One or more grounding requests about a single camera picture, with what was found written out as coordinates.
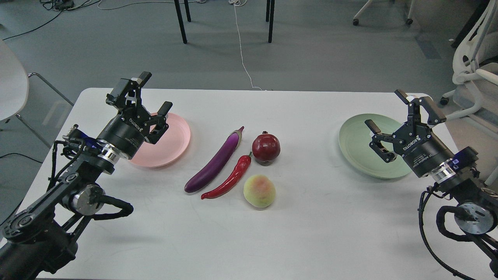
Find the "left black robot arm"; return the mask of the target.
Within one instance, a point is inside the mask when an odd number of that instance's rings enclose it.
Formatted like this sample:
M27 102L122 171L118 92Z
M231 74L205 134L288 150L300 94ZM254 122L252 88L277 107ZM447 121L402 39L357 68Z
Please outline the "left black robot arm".
M142 105L141 90L151 75L119 80L105 100L117 115L96 138L74 125L62 141L54 142L52 163L58 144L69 163L52 170L44 195L1 224L7 239L1 248L2 280L34 280L42 271L57 272L75 259L77 239L90 221L132 214L130 203L106 195L96 180L102 173L112 174L119 159L132 159L144 142L156 144L169 128L171 102L164 102L155 115Z

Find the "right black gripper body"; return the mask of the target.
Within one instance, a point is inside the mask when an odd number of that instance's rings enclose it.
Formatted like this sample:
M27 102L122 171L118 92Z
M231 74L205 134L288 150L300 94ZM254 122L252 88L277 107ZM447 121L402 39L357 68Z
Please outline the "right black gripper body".
M402 156L417 177L426 177L432 170L454 157L454 153L426 124L404 124L393 133L394 152Z

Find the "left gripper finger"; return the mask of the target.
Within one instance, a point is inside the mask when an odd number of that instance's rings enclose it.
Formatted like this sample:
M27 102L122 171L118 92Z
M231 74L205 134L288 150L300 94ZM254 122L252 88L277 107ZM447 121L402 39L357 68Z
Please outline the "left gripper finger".
M168 130L169 124L167 124L167 115L172 107L172 102L165 101L156 115L151 116L150 120L146 122L148 125L148 134L146 135L147 143L155 145Z
M121 78L106 95L105 102L115 107L120 116L149 117L150 113L142 105L141 91L151 76L150 72L142 72L135 80Z

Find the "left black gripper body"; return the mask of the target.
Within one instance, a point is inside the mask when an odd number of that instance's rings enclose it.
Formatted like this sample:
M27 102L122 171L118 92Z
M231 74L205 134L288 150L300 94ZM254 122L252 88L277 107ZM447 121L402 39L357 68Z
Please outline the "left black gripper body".
M101 145L111 145L120 151L124 157L132 159L139 148L146 142L149 117L130 117L116 115L97 136L96 141Z

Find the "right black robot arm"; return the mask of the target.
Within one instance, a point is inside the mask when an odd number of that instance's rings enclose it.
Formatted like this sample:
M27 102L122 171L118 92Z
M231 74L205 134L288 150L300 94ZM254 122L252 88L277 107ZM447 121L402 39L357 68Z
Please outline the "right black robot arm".
M403 90L395 94L407 106L407 119L395 132L386 134L372 119L365 121L372 132L369 147L386 163L402 157L419 177L432 177L434 184L420 197L419 231L425 247L439 265L455 277L470 277L443 262L431 249L424 231L424 211L430 197L455 199L456 206L441 206L436 214L438 232L456 242L474 243L490 260L497 276L497 240L489 235L497 227L497 193L479 179L478 153L466 147L454 154L436 136L432 128L446 121L446 116L430 97L408 96Z

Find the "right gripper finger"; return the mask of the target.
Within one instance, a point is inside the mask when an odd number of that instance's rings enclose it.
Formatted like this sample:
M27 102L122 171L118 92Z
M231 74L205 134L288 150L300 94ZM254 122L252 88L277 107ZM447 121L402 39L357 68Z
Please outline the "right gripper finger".
M432 129L434 126L446 122L446 115L436 106L431 97L409 96L403 90L395 90L395 94L408 106L407 119L400 127L401 129ZM428 113L428 119L425 123L421 119L421 108Z
M393 151L390 151L384 147L382 142L395 142L395 138L393 135L382 133L380 128L376 125L376 123L372 119L365 120L366 126L373 133L372 140L369 143L369 147L385 162L391 163L395 161L396 154Z

